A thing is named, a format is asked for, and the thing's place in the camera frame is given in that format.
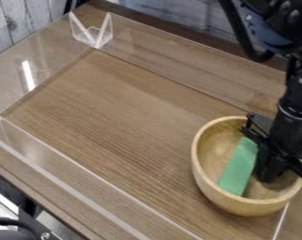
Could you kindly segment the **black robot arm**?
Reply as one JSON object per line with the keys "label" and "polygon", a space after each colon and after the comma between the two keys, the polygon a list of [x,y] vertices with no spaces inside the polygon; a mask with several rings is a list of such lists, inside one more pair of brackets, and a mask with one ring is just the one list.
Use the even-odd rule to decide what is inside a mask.
{"label": "black robot arm", "polygon": [[275,117],[251,112],[242,127],[258,145],[255,175],[266,183],[287,171],[302,177],[302,0],[218,2],[251,60],[263,63],[278,54],[289,59]]}

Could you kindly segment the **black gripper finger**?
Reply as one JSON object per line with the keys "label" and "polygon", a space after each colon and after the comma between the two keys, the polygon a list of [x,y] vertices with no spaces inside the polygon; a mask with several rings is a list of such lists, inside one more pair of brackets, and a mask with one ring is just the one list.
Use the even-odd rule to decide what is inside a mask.
{"label": "black gripper finger", "polygon": [[258,145],[255,175],[261,182],[271,183],[289,169],[290,153],[271,142]]}

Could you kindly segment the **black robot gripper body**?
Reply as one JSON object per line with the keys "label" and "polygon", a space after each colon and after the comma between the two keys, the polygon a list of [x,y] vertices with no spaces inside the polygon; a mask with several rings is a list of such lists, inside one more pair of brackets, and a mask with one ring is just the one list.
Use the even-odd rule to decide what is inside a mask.
{"label": "black robot gripper body", "polygon": [[294,115],[282,107],[278,108],[274,119],[249,112],[242,132],[257,145],[270,142],[290,153],[287,171],[294,171],[302,178],[302,116]]}

